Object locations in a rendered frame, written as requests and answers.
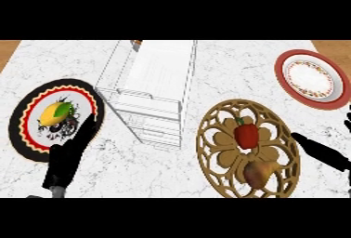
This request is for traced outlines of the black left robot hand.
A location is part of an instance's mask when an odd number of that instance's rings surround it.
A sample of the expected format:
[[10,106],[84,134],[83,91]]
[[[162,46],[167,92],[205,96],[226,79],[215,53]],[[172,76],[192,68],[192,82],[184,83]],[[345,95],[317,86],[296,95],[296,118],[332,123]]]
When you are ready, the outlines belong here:
[[63,145],[53,144],[49,148],[49,170],[43,188],[66,188],[72,182],[87,145],[96,135],[94,115],[87,117],[72,139]]

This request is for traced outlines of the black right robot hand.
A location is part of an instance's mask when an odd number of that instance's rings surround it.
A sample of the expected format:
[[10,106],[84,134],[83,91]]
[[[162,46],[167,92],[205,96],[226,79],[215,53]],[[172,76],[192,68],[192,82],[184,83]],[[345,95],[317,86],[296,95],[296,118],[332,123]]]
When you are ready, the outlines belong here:
[[[344,125],[346,126],[349,132],[351,132],[351,112],[346,114],[346,119],[344,120]],[[346,157],[341,155],[341,153],[320,144],[313,139],[308,139],[302,134],[292,133],[290,134],[293,140],[298,141],[299,145],[302,146],[302,149],[305,153],[320,160],[323,163],[330,165],[333,168],[336,168],[339,171],[349,170],[351,171],[351,161]]]

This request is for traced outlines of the red bell pepper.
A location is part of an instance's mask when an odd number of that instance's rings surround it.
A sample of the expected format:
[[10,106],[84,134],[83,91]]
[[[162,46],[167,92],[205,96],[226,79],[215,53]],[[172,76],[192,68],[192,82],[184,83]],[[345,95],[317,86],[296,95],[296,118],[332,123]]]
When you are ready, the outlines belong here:
[[237,127],[234,128],[234,140],[246,150],[258,146],[259,133],[254,124],[246,124],[240,117],[236,117]]

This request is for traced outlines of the round wooden cutout placemat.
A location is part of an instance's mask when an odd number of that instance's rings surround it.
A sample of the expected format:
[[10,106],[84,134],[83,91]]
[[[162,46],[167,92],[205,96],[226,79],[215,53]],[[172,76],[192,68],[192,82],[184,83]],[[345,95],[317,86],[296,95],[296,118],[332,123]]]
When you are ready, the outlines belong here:
[[[236,117],[258,128],[258,146],[243,149],[234,140]],[[230,99],[206,112],[199,124],[196,153],[205,178],[224,197],[283,198],[295,190],[301,174],[296,141],[279,115],[258,102]],[[243,178],[249,162],[277,162],[265,186],[254,189]]]

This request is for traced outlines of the black rimmed patterned plate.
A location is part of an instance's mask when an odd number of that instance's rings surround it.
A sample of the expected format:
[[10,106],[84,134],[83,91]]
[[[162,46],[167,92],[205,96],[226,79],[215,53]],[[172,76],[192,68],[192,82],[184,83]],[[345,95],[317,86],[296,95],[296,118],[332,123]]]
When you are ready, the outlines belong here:
[[[59,105],[69,103],[71,115],[54,124],[43,123],[46,110],[54,112]],[[24,97],[15,107],[9,136],[18,153],[31,161],[49,161],[49,147],[63,144],[74,138],[88,116],[94,114],[96,129],[100,129],[105,119],[105,103],[93,86],[78,79],[59,79],[38,86]]]

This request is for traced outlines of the yellow lemon with green leaf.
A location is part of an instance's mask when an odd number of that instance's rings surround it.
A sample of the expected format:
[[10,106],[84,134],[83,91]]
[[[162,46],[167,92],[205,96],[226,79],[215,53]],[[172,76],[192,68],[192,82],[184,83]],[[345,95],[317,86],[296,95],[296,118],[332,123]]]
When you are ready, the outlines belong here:
[[41,126],[54,126],[59,124],[71,115],[72,105],[69,102],[54,102],[44,109],[40,116]]

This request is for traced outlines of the brown pear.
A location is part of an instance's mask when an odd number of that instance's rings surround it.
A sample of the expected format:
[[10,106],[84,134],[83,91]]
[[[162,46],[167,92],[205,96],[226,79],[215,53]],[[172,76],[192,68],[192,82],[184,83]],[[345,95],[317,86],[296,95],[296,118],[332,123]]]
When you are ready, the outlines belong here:
[[243,168],[243,178],[248,185],[254,189],[261,189],[279,168],[277,162],[249,162]]

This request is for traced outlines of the red rimmed white plate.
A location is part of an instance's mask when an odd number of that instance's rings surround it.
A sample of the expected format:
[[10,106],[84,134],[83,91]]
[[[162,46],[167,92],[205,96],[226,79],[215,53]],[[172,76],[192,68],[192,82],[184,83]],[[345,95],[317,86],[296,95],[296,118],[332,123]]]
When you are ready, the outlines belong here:
[[285,51],[276,60],[274,73],[286,93],[308,107],[336,110],[348,103],[348,77],[320,53],[304,49]]

